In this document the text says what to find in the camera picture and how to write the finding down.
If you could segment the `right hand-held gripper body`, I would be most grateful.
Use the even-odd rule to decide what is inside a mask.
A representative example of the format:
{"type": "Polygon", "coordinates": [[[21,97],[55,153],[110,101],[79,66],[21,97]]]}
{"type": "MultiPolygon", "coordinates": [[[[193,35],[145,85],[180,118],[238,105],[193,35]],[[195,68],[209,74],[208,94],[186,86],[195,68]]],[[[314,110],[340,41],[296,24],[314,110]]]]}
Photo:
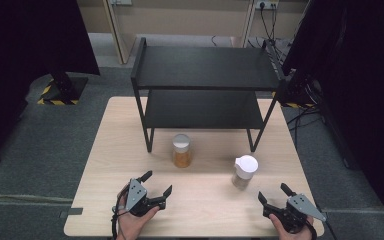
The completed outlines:
{"type": "Polygon", "coordinates": [[[326,216],[304,195],[296,194],[289,197],[284,208],[278,208],[268,203],[263,206],[263,216],[274,214],[289,233],[298,233],[307,224],[307,217],[311,216],[325,222],[326,216]]]}

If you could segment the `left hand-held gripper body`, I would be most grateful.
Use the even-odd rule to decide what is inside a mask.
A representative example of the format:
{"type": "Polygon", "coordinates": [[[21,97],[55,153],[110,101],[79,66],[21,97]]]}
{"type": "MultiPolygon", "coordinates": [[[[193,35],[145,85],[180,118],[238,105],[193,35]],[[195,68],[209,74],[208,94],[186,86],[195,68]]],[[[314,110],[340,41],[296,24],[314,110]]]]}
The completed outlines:
{"type": "Polygon", "coordinates": [[[142,217],[152,208],[159,207],[160,210],[166,208],[166,197],[156,198],[147,197],[147,189],[139,179],[131,179],[127,190],[125,209],[136,217],[142,217]]]}

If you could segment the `white-lidded spice jar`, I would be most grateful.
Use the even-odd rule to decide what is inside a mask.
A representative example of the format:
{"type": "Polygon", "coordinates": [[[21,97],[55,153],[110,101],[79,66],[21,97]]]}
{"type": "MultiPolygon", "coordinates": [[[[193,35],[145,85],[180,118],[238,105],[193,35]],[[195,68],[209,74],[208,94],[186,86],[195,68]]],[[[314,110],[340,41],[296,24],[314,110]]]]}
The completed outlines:
{"type": "Polygon", "coordinates": [[[232,184],[240,190],[246,189],[258,168],[258,161],[251,155],[236,158],[232,184]]]}

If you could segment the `glass jar of orange powder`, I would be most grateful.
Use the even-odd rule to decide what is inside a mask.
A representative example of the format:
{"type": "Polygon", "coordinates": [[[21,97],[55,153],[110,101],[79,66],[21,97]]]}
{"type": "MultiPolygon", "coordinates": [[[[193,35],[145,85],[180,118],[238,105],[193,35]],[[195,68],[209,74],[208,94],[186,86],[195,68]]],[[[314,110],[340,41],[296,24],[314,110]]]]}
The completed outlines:
{"type": "Polygon", "coordinates": [[[191,163],[190,138],[185,134],[177,134],[173,140],[173,163],[176,167],[186,168],[191,163]]]}

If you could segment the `black two-tier metal shelf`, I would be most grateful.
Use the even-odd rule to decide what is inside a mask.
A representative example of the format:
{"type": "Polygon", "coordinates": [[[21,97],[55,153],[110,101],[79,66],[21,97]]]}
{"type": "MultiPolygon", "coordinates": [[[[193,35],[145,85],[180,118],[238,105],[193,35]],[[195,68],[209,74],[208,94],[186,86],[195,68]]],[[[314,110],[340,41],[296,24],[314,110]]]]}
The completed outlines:
{"type": "Polygon", "coordinates": [[[154,130],[244,129],[255,151],[276,104],[279,80],[260,48],[150,46],[140,40],[131,82],[152,150],[154,130]]]}

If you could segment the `person's left hand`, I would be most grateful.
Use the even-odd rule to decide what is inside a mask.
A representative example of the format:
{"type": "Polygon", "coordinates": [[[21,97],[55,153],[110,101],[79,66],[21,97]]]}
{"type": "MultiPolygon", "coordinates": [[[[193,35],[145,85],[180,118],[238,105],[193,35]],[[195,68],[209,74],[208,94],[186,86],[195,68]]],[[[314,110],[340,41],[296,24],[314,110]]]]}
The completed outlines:
{"type": "Polygon", "coordinates": [[[116,215],[118,233],[116,240],[137,240],[144,226],[157,214],[160,210],[158,206],[149,210],[145,215],[137,217],[127,212],[123,206],[125,205],[126,189],[123,188],[117,195],[118,203],[116,204],[116,215]]]}

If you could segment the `person's right hand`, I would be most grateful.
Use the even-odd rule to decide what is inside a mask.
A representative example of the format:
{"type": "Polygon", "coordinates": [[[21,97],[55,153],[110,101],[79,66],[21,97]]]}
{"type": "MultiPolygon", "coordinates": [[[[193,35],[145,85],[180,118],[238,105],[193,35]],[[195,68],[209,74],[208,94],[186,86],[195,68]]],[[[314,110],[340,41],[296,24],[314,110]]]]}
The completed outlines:
{"type": "Polygon", "coordinates": [[[270,214],[269,219],[278,233],[279,240],[312,240],[312,232],[307,226],[304,226],[300,232],[292,234],[284,229],[281,221],[274,214],[270,214]]]}

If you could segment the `grey tape strip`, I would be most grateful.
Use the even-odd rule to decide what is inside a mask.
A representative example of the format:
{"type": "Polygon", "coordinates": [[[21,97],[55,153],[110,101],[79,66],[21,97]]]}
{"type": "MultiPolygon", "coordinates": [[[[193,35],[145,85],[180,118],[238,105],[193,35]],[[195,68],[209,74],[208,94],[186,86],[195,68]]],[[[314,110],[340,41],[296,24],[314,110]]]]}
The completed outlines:
{"type": "Polygon", "coordinates": [[[70,208],[67,211],[61,211],[60,214],[59,214],[59,218],[65,219],[65,218],[67,218],[68,216],[71,216],[71,215],[82,215],[82,213],[83,213],[83,208],[82,207],[80,207],[80,208],[70,208]]]}

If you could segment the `black stand base striped tape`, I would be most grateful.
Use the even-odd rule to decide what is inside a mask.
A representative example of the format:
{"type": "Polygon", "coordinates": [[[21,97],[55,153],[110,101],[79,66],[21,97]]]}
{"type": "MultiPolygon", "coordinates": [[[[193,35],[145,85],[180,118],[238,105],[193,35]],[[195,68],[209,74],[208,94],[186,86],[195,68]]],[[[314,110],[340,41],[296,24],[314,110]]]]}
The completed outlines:
{"type": "Polygon", "coordinates": [[[71,77],[67,73],[56,75],[43,90],[38,104],[76,105],[87,82],[87,77],[71,77]]]}
{"type": "Polygon", "coordinates": [[[309,95],[306,87],[290,87],[295,71],[291,70],[285,75],[286,86],[280,92],[273,92],[272,96],[284,107],[313,108],[317,105],[309,95]]]}

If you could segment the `dark curtain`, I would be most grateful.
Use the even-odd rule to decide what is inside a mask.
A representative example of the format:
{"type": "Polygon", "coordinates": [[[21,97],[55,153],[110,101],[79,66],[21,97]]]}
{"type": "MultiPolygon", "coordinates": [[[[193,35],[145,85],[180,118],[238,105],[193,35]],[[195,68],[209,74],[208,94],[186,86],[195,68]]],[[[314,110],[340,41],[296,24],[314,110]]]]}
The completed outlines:
{"type": "Polygon", "coordinates": [[[309,0],[283,70],[290,95],[319,83],[345,163],[384,205],[384,0],[309,0]]]}
{"type": "Polygon", "coordinates": [[[0,0],[0,144],[47,74],[99,68],[77,0],[0,0]]]}

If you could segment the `black power strip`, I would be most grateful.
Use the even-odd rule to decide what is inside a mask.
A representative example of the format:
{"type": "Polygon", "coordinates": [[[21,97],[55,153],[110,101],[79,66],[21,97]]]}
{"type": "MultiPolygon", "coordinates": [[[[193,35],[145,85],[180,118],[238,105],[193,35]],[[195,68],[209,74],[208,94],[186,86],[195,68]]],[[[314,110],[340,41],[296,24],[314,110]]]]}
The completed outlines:
{"type": "Polygon", "coordinates": [[[265,49],[268,52],[269,58],[271,59],[272,65],[273,65],[274,70],[278,76],[278,79],[279,80],[285,80],[286,77],[283,73],[282,66],[279,63],[279,59],[277,57],[274,45],[272,44],[272,42],[270,40],[265,40],[263,45],[265,46],[265,49]]]}

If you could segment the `beige wooden post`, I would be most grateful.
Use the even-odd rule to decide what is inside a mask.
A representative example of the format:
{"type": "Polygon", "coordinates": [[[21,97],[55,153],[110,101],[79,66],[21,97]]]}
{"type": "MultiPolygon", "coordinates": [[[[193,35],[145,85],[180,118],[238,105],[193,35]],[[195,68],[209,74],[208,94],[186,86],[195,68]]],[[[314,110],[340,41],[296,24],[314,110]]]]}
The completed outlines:
{"type": "Polygon", "coordinates": [[[243,31],[241,36],[242,47],[245,48],[248,43],[248,38],[252,29],[252,23],[255,14],[255,5],[257,0],[246,0],[247,2],[247,11],[245,15],[243,31]]]}
{"type": "Polygon", "coordinates": [[[106,16],[109,22],[110,31],[118,54],[119,62],[127,64],[135,44],[136,35],[122,31],[120,15],[117,8],[122,6],[124,0],[102,0],[106,16]]]}

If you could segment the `white wall socket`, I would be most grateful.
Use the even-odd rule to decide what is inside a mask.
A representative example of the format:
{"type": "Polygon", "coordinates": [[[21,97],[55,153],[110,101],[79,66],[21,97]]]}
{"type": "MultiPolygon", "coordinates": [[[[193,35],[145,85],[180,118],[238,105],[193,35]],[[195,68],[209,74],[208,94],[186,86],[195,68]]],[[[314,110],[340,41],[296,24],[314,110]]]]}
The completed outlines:
{"type": "Polygon", "coordinates": [[[276,10],[279,5],[279,0],[257,0],[255,8],[257,10],[276,10]]]}

